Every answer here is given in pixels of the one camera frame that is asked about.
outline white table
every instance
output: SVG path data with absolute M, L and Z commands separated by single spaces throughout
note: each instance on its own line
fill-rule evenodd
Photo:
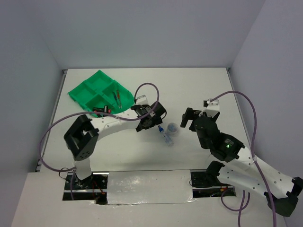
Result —
M 55 113 L 54 121 L 83 111 L 67 94 L 83 80 L 93 75 L 93 70 L 68 70 Z M 170 122 L 180 125 L 187 107 L 203 108 L 203 100 L 232 90 L 225 68 L 218 69 L 102 69 L 133 94 L 144 82 L 154 83 L 160 91 L 160 102 L 167 109 L 164 126 Z M 145 86 L 139 95 L 145 94 L 152 104 L 156 100 L 153 87 Z M 240 113 L 234 95 L 220 98 L 221 115 L 217 121 L 221 131 L 231 134 L 248 145 Z M 63 121 L 50 133 L 44 159 L 55 168 L 72 167 L 72 155 L 63 139 L 76 117 Z M 121 131 L 100 140 L 93 155 L 93 171 L 136 171 L 204 169 L 210 155 L 200 147 L 197 135 L 186 128 L 174 139 L 175 145 L 167 147 L 157 127 L 137 133 Z M 41 172 L 48 171 L 42 167 Z
M 54 120 L 80 112 L 67 92 L 97 70 L 68 70 Z M 139 84 L 152 82 L 160 90 L 160 102 L 168 111 L 165 124 L 180 124 L 187 107 L 201 109 L 203 100 L 231 90 L 227 72 L 221 69 L 103 69 L 111 78 L 134 92 Z M 150 103 L 155 91 L 144 87 Z M 233 95 L 220 98 L 219 129 L 232 134 L 245 145 L 240 113 Z M 55 127 L 45 148 L 45 161 L 55 168 L 72 167 L 72 155 L 66 148 L 63 135 L 75 120 L 68 119 Z M 209 151 L 200 148 L 197 136 L 181 129 L 175 145 L 165 146 L 159 132 L 149 129 L 119 132 L 103 138 L 92 155 L 93 171 L 138 171 L 204 169 Z M 146 205 L 95 205 L 91 201 L 62 201 L 64 180 L 57 173 L 42 167 L 40 173 L 29 173 L 13 221 L 13 227 L 78 227 L 78 226 L 237 226 L 237 213 L 223 207 L 220 198 L 200 198 L 190 203 Z M 237 197 L 227 197 L 228 205 L 238 208 Z M 283 217 L 277 216 L 278 227 L 286 227 Z M 243 227 L 272 226 L 271 210 L 262 198 L 252 195 L 250 205 L 241 218 Z

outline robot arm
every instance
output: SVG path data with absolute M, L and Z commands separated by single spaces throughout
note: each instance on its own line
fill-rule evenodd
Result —
M 198 135 L 200 145 L 209 149 L 218 160 L 213 161 L 207 173 L 212 181 L 227 183 L 251 193 L 256 193 L 268 201 L 269 196 L 262 177 L 254 164 L 255 160 L 262 169 L 272 191 L 276 212 L 290 216 L 298 202 L 298 195 L 303 188 L 300 177 L 292 178 L 275 170 L 259 157 L 251 155 L 251 150 L 235 137 L 219 131 L 216 120 L 220 115 L 219 101 L 204 101 L 204 110 L 187 108 L 182 116 L 181 127 L 192 120 L 189 127 Z
M 126 129 L 136 129 L 137 132 L 161 124 L 161 116 L 166 113 L 164 107 L 158 102 L 154 111 L 148 116 L 134 121 L 121 120 L 120 118 L 136 119 L 146 115 L 153 107 L 148 105 L 146 96 L 140 96 L 136 104 L 128 110 L 115 114 L 113 117 L 99 117 L 89 119 L 86 115 L 79 116 L 64 135 L 65 142 L 74 158 L 77 167 L 76 176 L 80 181 L 85 181 L 92 174 L 89 157 L 95 145 L 101 138 Z

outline white wall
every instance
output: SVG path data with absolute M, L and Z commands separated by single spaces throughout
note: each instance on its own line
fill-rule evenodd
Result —
M 8 227 L 62 76 L 19 2 L 1 1 L 0 31 L 0 226 Z
M 21 0 L 62 68 L 229 67 L 265 0 Z
M 257 154 L 290 176 L 303 178 L 303 1 L 266 0 L 231 69 L 236 90 L 257 111 Z M 240 101 L 248 130 L 249 104 Z M 303 195 L 288 227 L 303 223 Z

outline green tray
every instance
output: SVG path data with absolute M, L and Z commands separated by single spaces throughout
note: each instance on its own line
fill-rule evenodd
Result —
M 114 91 L 117 96 L 117 90 L 119 90 L 120 94 L 121 109 L 113 94 Z M 87 111 L 93 111 L 94 107 L 103 108 L 108 105 L 111 114 L 117 114 L 129 109 L 134 104 L 132 93 L 101 70 L 80 83 L 68 94 L 82 109 Z

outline clear plastic bottle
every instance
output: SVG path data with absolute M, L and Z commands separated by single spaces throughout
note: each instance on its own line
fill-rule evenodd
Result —
M 164 131 L 164 129 L 158 125 L 159 131 L 162 134 L 162 136 L 164 137 L 164 141 L 165 143 L 170 147 L 172 145 L 174 145 L 174 142 L 171 140 L 171 138 L 169 137 L 168 134 L 166 134 L 166 132 Z

